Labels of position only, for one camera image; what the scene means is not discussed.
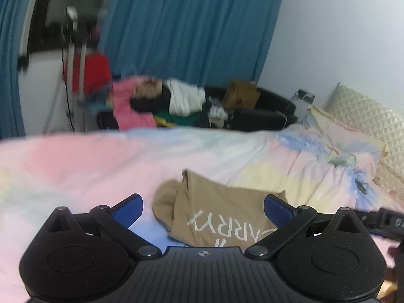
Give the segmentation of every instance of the cable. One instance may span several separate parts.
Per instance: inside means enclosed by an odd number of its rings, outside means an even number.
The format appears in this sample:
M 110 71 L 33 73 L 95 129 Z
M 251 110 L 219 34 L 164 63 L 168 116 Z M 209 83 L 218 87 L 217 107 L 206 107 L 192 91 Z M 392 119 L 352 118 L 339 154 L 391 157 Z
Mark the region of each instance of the cable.
M 300 108 L 299 108 L 299 117 L 297 118 L 296 122 L 299 120 L 299 118 L 300 118 L 300 116 L 301 116 L 301 114 L 302 114 L 302 104 L 303 104 L 303 102 L 304 102 L 304 98 L 306 98 L 308 95 L 309 95 L 309 94 L 306 93 L 306 94 L 303 96 L 303 99 L 302 99 L 302 102 L 300 103 Z
M 82 114 L 83 114 L 83 133 L 86 133 L 86 120 L 84 117 L 84 105 L 82 106 Z
M 294 93 L 293 97 L 289 99 L 289 103 L 288 103 L 288 106 L 286 107 L 285 114 L 288 114 L 288 109 L 289 109 L 290 105 L 292 105 L 292 100 L 295 98 L 295 96 L 298 94 L 298 92 L 299 92 L 299 91 L 297 90 L 297 91 Z
M 281 113 L 280 111 L 275 111 L 275 112 L 285 118 L 285 124 L 284 124 L 283 127 L 282 127 L 282 130 L 283 130 L 283 129 L 285 128 L 285 126 L 286 126 L 286 123 L 288 122 L 288 118 L 286 117 L 285 114 Z M 275 141 L 278 139 L 278 136 L 279 136 L 279 134 L 280 134 L 280 132 L 281 132 L 282 130 L 278 131 L 278 133 L 277 133 L 277 135 L 276 135 L 276 138 L 275 138 Z
M 66 75 L 65 75 L 65 55 L 64 55 L 64 50 L 62 49 L 62 74 L 63 74 L 63 81 L 65 83 L 65 88 L 66 88 L 66 101 L 67 101 L 67 110 L 69 111 L 69 121 L 70 121 L 70 126 L 71 129 L 74 132 L 74 126 L 73 122 L 71 120 L 71 110 L 70 110 L 70 103 L 69 103 L 69 92 L 67 90 L 67 82 L 66 82 Z

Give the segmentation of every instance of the wall socket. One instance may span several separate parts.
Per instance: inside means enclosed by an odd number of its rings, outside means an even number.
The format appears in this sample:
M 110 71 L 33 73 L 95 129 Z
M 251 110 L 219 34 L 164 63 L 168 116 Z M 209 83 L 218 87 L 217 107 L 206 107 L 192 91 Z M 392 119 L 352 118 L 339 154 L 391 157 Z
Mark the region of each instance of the wall socket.
M 297 98 L 308 104 L 313 104 L 316 95 L 305 90 L 299 89 L 297 91 Z

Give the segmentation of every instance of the quilted pillow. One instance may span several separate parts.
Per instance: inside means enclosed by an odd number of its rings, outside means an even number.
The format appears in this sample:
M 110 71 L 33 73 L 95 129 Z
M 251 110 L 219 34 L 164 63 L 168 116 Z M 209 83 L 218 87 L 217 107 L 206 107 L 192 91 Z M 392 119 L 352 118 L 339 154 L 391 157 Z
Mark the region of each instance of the quilted pillow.
M 404 199 L 404 119 L 363 94 L 338 84 L 326 109 L 346 125 L 388 145 L 379 163 L 375 182 Z

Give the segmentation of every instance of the bed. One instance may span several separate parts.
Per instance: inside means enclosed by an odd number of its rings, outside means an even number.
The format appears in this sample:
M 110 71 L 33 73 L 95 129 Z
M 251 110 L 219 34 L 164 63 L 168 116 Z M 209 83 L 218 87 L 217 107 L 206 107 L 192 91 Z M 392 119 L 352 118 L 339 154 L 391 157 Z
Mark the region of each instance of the bed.
M 285 190 L 291 205 L 310 205 L 324 213 L 334 213 L 340 206 L 404 211 L 400 200 L 372 182 L 385 148 L 383 142 L 317 108 L 310 109 L 302 125 L 280 132 L 144 129 L 2 142 L 1 300 L 22 303 L 28 299 L 18 263 L 57 206 L 68 206 L 73 213 L 88 212 L 139 193 L 143 214 L 130 229 L 163 251 L 184 244 L 171 239 L 155 219 L 153 195 L 163 182 L 181 180 L 184 169 L 229 186 Z M 341 164 L 344 156 L 348 164 Z M 358 182 L 364 193 L 358 190 Z M 383 253 L 391 245 L 388 240 L 375 240 Z

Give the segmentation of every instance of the pink clothing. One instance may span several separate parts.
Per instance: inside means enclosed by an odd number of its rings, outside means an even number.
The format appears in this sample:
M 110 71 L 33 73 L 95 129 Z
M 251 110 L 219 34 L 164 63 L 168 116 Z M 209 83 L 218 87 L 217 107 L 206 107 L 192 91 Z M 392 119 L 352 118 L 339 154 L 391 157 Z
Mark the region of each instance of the pink clothing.
M 112 84 L 110 97 L 114 106 L 113 114 L 120 130 L 156 127 L 152 113 L 138 113 L 129 104 L 129 99 L 133 95 L 133 89 L 143 79 L 143 76 L 132 76 Z

